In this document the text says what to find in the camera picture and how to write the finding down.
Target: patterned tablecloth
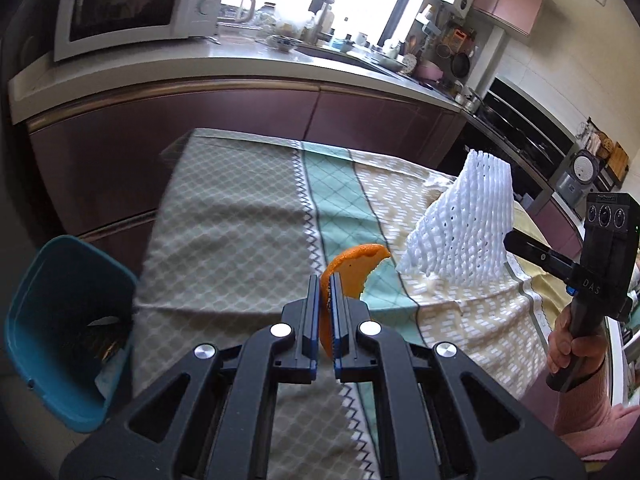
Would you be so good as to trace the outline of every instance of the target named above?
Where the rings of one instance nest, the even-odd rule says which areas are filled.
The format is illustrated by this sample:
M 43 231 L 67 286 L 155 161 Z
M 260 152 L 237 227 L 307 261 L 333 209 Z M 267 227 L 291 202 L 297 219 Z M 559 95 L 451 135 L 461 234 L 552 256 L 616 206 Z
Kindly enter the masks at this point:
M 195 130 L 166 190 L 136 295 L 138 393 L 201 342 L 226 348 L 276 322 L 345 248 L 392 258 L 367 280 L 372 316 L 407 341 L 448 340 L 514 396 L 545 363 L 564 286 L 510 255 L 504 279 L 449 286 L 395 265 L 406 236 L 452 179 L 391 156 L 309 142 Z M 515 204 L 516 227 L 543 240 Z M 379 478 L 372 391 L 340 384 L 323 358 L 311 386 L 282 384 L 270 479 Z

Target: upper cabinet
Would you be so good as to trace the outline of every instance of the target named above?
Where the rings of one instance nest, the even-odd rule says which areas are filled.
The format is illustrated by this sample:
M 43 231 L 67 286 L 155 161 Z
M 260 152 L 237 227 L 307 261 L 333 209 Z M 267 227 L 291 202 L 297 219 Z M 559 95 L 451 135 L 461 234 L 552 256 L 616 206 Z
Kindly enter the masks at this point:
M 531 34 L 543 0 L 474 0 L 473 8 L 525 38 Z

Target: microwave knob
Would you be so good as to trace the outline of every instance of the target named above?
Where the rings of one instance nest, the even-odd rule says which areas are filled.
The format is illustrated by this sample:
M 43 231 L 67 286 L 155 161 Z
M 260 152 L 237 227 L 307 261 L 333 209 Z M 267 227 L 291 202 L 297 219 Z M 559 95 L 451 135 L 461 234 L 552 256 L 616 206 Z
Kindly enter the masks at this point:
M 198 12 L 206 16 L 207 14 L 211 14 L 215 12 L 216 10 L 215 7 L 216 7 L 216 0 L 202 0 L 198 4 Z

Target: microwave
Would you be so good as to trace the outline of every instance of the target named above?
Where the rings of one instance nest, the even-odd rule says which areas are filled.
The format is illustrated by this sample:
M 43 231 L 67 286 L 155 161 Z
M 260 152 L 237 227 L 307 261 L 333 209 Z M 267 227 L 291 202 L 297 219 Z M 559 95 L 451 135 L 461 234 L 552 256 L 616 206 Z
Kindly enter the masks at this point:
M 102 48 L 216 33 L 221 0 L 60 0 L 55 61 Z

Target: metal bolt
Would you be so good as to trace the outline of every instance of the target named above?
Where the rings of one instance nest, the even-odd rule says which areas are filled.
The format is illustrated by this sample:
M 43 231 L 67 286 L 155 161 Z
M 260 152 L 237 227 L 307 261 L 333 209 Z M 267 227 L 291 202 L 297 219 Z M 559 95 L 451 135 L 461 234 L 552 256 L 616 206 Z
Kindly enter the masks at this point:
M 276 323 L 271 327 L 271 334 L 276 337 L 285 337 L 291 333 L 291 327 L 286 323 Z
M 380 323 L 375 321 L 364 321 L 360 324 L 360 331 L 364 335 L 377 335 L 382 330 Z
M 440 343 L 436 346 L 436 352 L 442 357 L 453 357 L 458 352 L 458 349 L 451 343 Z
M 216 349 L 212 345 L 204 343 L 196 346 L 193 353 L 198 359 L 211 359 L 216 354 Z

